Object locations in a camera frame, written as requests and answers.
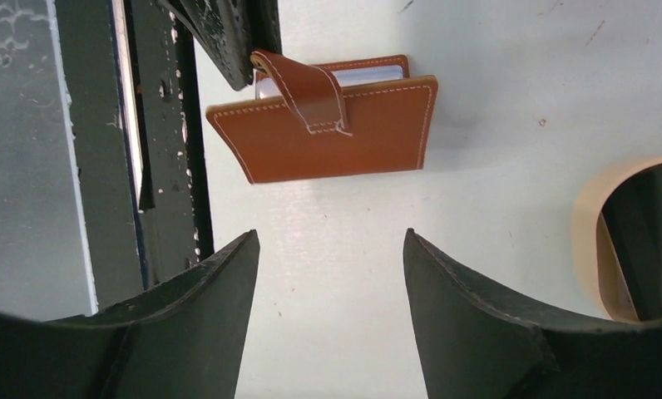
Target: white tabletop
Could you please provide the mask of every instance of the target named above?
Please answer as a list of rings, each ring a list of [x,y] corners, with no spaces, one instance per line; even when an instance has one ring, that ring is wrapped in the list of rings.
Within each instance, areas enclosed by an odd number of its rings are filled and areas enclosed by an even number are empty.
[[[662,154],[662,0],[279,0],[284,54],[407,54],[440,89],[425,169],[248,184],[204,121],[216,248],[262,245],[238,398],[426,397],[404,287],[408,227],[541,301],[600,315],[576,284],[586,181]],[[197,50],[202,107],[233,92]]]

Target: wallet closure strap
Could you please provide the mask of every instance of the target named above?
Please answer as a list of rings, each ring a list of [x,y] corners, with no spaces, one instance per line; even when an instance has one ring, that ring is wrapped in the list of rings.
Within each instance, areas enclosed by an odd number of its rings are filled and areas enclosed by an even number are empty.
[[[310,134],[351,135],[343,92],[330,71],[260,49],[253,51],[250,60],[273,79],[289,111]]]

